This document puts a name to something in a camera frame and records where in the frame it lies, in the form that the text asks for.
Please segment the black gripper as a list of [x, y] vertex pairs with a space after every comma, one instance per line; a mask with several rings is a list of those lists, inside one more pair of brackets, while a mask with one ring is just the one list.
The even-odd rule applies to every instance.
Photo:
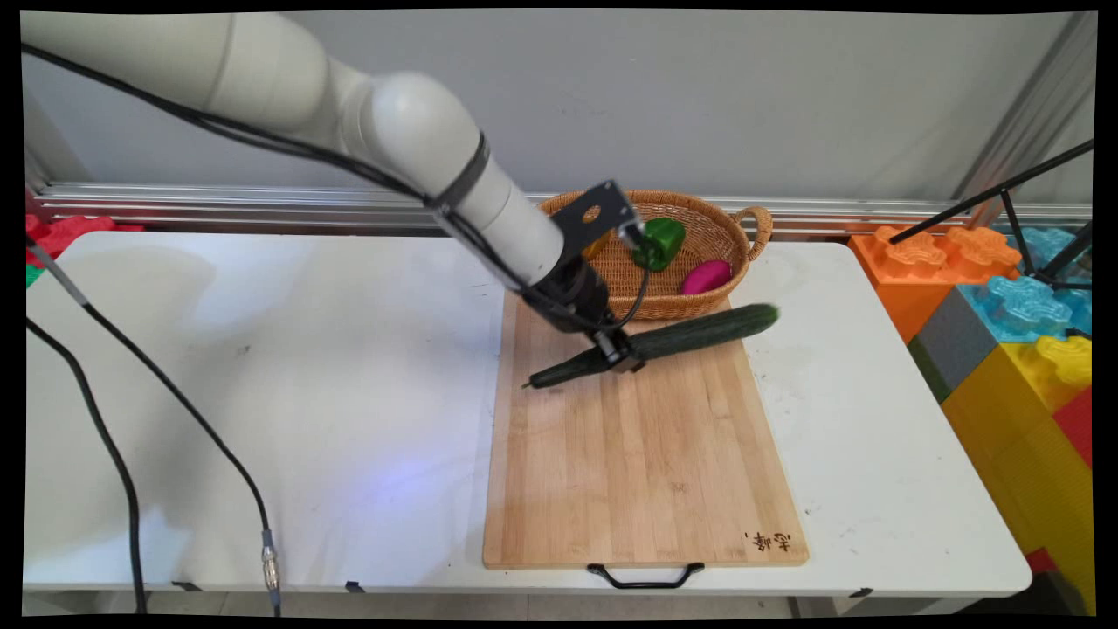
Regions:
[[596, 346], [604, 353], [606, 369], [612, 373], [636, 373], [646, 364], [645, 358], [631, 342], [610, 306], [610, 290], [601, 276], [582, 255], [571, 256], [561, 266], [522, 294], [531, 309], [563, 334], [596, 333]]

